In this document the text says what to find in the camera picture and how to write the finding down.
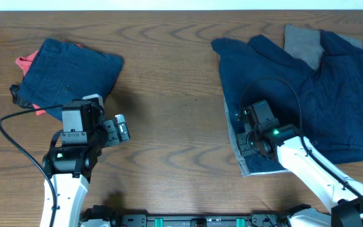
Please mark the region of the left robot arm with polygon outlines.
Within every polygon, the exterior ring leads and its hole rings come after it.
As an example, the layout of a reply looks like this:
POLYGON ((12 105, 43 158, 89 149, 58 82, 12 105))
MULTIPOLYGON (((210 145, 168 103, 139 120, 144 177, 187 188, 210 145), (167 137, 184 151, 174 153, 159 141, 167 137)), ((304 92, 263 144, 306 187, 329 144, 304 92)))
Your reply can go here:
POLYGON ((125 117, 105 119, 101 102, 92 98, 65 105, 62 123, 43 157, 47 180, 41 226, 120 226, 120 217, 106 206, 81 208, 102 150, 130 139, 125 117))

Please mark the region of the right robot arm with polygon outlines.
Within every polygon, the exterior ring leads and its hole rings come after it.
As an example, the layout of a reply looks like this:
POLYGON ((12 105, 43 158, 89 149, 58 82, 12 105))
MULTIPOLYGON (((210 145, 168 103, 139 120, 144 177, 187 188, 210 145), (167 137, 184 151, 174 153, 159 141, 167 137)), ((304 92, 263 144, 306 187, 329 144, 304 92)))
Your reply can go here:
POLYGON ((239 111, 245 132, 237 136, 240 153, 274 161, 298 177, 324 204, 327 213, 309 205, 291 209, 281 226, 363 226, 363 183, 326 159, 292 124, 281 126, 263 100, 239 111))

